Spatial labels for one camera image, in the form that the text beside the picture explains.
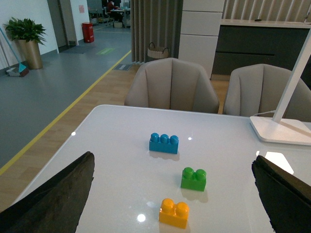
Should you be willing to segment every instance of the lamp base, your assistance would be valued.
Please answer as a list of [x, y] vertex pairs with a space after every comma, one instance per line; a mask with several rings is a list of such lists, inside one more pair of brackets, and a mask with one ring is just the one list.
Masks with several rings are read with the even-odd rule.
[[251, 116], [250, 120], [262, 141], [311, 146], [311, 130], [299, 120], [282, 119], [276, 123], [261, 116]]

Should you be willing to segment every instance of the office desk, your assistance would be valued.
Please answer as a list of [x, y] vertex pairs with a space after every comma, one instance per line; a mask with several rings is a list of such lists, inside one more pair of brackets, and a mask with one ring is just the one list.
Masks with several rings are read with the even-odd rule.
[[[177, 135], [178, 154], [149, 151], [153, 132]], [[251, 170], [257, 151], [283, 153], [311, 184], [311, 147], [261, 142], [247, 117], [101, 105], [75, 133], [19, 198], [91, 151], [94, 180], [78, 233], [272, 233]], [[204, 192], [180, 188], [187, 166], [207, 172]], [[158, 222], [164, 198], [189, 205], [185, 230]]]

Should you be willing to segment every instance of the gold planter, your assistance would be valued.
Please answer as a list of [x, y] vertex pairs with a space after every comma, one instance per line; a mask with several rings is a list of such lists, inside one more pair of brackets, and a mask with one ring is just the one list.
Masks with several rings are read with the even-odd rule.
[[39, 45], [37, 42], [31, 40], [19, 40], [21, 49], [25, 55], [26, 61], [30, 69], [41, 69], [43, 67]]

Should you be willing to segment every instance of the broom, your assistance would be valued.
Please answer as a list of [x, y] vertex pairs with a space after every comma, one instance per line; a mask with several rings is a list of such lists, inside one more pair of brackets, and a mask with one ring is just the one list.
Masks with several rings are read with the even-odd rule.
[[11, 44], [10, 44], [8, 38], [7, 38], [6, 35], [4, 34], [3, 30], [1, 29], [1, 27], [0, 27], [0, 31], [1, 31], [1, 33], [2, 33], [2, 35], [3, 35], [3, 37], [4, 37], [4, 39], [5, 39], [6, 42], [8, 43], [8, 45], [9, 45], [11, 51], [13, 52], [13, 54], [14, 54], [14, 56], [15, 56], [17, 62], [19, 63], [19, 67], [18, 67], [18, 73], [19, 73], [19, 75], [20, 75], [21, 77], [24, 77], [26, 74], [29, 73], [29, 69], [28, 69], [26, 66], [24, 66], [24, 65], [20, 62], [20, 60], [18, 59], [18, 57], [17, 57], [15, 51], [13, 50], [13, 48], [12, 48], [12, 46], [11, 46]]

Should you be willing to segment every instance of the white cabinet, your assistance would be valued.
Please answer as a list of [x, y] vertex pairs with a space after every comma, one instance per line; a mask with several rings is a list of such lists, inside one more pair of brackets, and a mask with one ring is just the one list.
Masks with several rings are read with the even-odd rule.
[[213, 69], [217, 36], [180, 35], [179, 59], [198, 63], [205, 68], [209, 77]]
[[179, 56], [201, 64], [211, 77], [225, 0], [184, 0]]

